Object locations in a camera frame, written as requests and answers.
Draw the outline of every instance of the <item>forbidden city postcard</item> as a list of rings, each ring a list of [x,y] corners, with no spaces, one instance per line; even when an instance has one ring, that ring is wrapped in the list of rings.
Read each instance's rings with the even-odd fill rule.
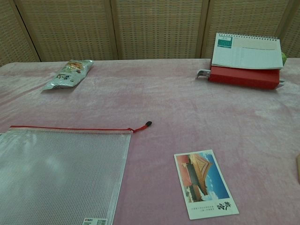
[[[174,157],[190,219],[239,214],[212,150]]]

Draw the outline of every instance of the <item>pink fleece tablecloth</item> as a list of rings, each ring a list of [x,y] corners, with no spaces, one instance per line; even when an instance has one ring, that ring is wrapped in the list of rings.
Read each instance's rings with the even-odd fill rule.
[[[10,125],[150,128],[132,136],[115,225],[298,225],[300,59],[285,86],[195,80],[209,60],[96,61],[76,88],[42,92],[65,62],[0,68],[0,132]],[[173,154],[213,149],[239,215],[190,221]]]

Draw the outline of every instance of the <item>snack bag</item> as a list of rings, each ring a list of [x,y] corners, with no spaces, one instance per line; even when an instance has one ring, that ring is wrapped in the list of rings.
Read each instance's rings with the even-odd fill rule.
[[[70,60],[63,69],[45,85],[43,90],[76,86],[86,77],[93,63],[94,61],[92,60]]]

